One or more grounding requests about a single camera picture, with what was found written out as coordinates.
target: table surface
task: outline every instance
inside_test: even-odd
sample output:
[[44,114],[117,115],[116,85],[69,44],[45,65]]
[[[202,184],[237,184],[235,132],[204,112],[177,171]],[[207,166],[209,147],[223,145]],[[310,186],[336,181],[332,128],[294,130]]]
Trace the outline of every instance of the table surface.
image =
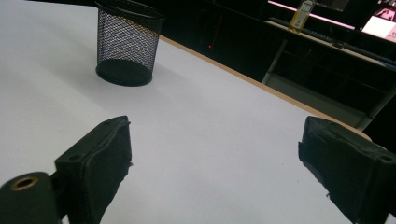
[[160,40],[153,81],[95,74],[97,8],[0,4],[0,183],[103,120],[132,122],[134,166],[102,223],[349,223],[298,159],[311,113]]

